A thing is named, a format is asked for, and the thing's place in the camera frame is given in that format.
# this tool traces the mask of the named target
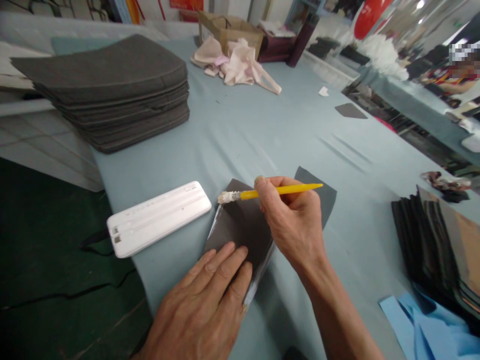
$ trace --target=finger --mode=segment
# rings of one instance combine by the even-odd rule
[[[190,285],[195,278],[200,274],[203,267],[215,256],[217,252],[215,249],[212,249],[203,254],[200,260],[188,271],[185,277],[178,283],[178,287],[185,288]]]
[[[282,210],[286,210],[286,205],[282,199],[280,199],[279,192],[275,186],[263,176],[255,179],[255,190],[258,191],[261,205],[266,212],[276,214]]]
[[[297,198],[288,205],[292,210],[302,210],[308,207],[320,207],[320,197],[313,191],[305,191],[298,194]]]
[[[232,281],[237,270],[247,258],[249,253],[246,246],[240,246],[218,267],[212,280],[205,287],[205,294],[215,304],[218,304],[225,294],[225,290]]]
[[[202,268],[198,276],[190,285],[191,291],[198,294],[205,289],[221,263],[223,263],[235,251],[235,243],[227,242],[220,251]]]
[[[252,263],[246,261],[238,271],[236,279],[222,298],[218,313],[228,323],[240,322],[244,316],[244,298],[252,280]]]
[[[278,188],[282,186],[290,186],[290,185],[302,185],[303,182],[292,179],[291,177],[288,176],[274,176],[274,177],[267,177],[267,181],[270,181],[271,184]],[[298,197],[298,193],[293,193],[293,194],[285,194],[281,198],[284,203],[287,205],[290,204],[292,201],[294,201]]]
[[[238,319],[235,319],[234,324],[230,327],[230,333],[228,334],[227,340],[225,342],[225,347],[223,348],[223,352],[221,353],[219,359],[227,360],[229,358],[230,352],[232,352],[232,348],[235,345],[235,341],[239,336],[240,325],[244,320],[245,315],[247,314],[248,307],[243,305],[242,311],[238,316]]]

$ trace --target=paintbrush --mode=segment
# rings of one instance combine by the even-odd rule
[[[321,188],[323,184],[299,184],[289,186],[279,186],[276,188],[280,195],[303,193],[308,190]],[[218,197],[219,204],[227,204],[238,200],[255,199],[259,197],[256,190],[251,191],[223,191]]]

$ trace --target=crumpled fabric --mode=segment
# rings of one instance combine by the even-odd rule
[[[472,188],[472,182],[466,177],[442,176],[440,171],[424,172],[421,177],[432,187],[440,190],[443,199],[449,203],[458,204],[470,199],[465,190]]]
[[[205,68],[206,75],[218,75],[226,85],[257,83],[262,88],[280,95],[282,88],[255,60],[255,49],[249,46],[247,40],[240,38],[229,41],[227,46],[228,56],[225,56],[220,43],[210,35],[191,56],[190,61]]]

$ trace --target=green floor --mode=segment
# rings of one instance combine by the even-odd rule
[[[151,323],[130,259],[79,251],[112,214],[104,191],[91,192],[0,158],[0,329],[3,359],[127,359]],[[95,248],[109,252],[108,240]]]

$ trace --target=pink fabric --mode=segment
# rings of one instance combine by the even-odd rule
[[[228,63],[228,62],[230,62],[230,59],[222,54],[221,56],[216,58],[213,65],[215,65],[216,67],[219,67],[220,65]]]
[[[228,57],[222,53],[220,43],[209,36],[190,61],[206,68],[205,74],[223,79],[227,85],[257,83],[262,88],[279,95],[282,88],[267,74],[262,65],[255,60],[255,49],[250,47],[244,38],[228,42]]]

